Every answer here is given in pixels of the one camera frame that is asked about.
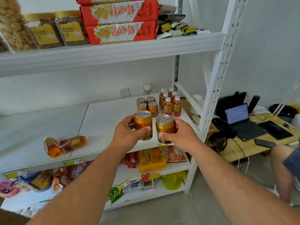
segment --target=desk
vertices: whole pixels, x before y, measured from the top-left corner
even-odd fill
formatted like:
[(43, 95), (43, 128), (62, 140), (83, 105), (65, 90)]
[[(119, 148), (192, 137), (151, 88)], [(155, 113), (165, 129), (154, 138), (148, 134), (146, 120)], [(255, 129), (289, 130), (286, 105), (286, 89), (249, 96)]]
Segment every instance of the desk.
[[(255, 113), (255, 117), (251, 116), (250, 120), (254, 121), (256, 123), (271, 120), (274, 123), (276, 123), (277, 125), (279, 125), (280, 127), (284, 128), (285, 130), (287, 130), (288, 132), (290, 132), (291, 134), (294, 135), (292, 137), (289, 137), (289, 138), (286, 138), (283, 140), (276, 140), (274, 137), (272, 137), (270, 134), (267, 133), (265, 135), (257, 137), (258, 139), (272, 141), (272, 142), (275, 142), (276, 145), (289, 144), (294, 141), (298, 141), (298, 139), (299, 139), (300, 131), (293, 129), (294, 127), (290, 128), (290, 129), (283, 127), (282, 124), (285, 123), (285, 121), (283, 121), (279, 117), (274, 116), (272, 113), (264, 113), (264, 114)], [(241, 139), (236, 137), (234, 140), (244, 149), (244, 151), (247, 153), (248, 156), (270, 150), (270, 148), (256, 145), (254, 142), (254, 139), (243, 142)], [(237, 143), (235, 143), (232, 139), (229, 139), (225, 150), (220, 152), (220, 155), (228, 162), (233, 162), (235, 160), (238, 160), (238, 156), (240, 157), (240, 159), (245, 157), (242, 149), (237, 145)]]

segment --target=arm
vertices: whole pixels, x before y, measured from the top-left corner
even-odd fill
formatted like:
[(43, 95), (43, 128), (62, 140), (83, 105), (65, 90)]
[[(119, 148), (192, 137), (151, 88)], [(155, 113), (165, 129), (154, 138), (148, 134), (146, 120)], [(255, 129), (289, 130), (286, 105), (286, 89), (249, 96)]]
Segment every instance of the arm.
[(160, 137), (194, 157), (229, 224), (300, 224), (294, 208), (222, 159), (188, 123), (174, 120), (178, 132)]
[(27, 224), (98, 225), (121, 159), (151, 129), (132, 131), (132, 120), (133, 115), (121, 121), (108, 148)]

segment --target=laptop screen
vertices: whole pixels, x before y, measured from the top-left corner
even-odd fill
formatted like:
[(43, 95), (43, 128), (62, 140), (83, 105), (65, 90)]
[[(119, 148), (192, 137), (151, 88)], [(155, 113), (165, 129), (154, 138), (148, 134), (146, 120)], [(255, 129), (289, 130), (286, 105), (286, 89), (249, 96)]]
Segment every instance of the laptop screen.
[(236, 106), (234, 108), (227, 109), (225, 110), (225, 113), (227, 116), (227, 122), (229, 124), (249, 119), (248, 106), (246, 103), (241, 106)]

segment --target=black cylinder speaker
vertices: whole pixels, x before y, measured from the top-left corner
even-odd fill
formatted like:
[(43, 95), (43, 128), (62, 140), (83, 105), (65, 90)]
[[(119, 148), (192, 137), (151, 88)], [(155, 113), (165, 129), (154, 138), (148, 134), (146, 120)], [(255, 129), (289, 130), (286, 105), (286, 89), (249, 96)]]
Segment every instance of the black cylinder speaker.
[(256, 106), (256, 104), (258, 103), (258, 100), (260, 99), (260, 96), (255, 95), (253, 96), (249, 106), (248, 106), (248, 113), (252, 113), (254, 110), (254, 107)]

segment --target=knee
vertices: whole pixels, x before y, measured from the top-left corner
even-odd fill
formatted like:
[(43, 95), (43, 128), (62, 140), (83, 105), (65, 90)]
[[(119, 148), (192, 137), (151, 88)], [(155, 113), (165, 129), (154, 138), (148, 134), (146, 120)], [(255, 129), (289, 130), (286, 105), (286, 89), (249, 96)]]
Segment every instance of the knee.
[(272, 148), (271, 159), (283, 162), (292, 152), (293, 148), (285, 145), (278, 145)]

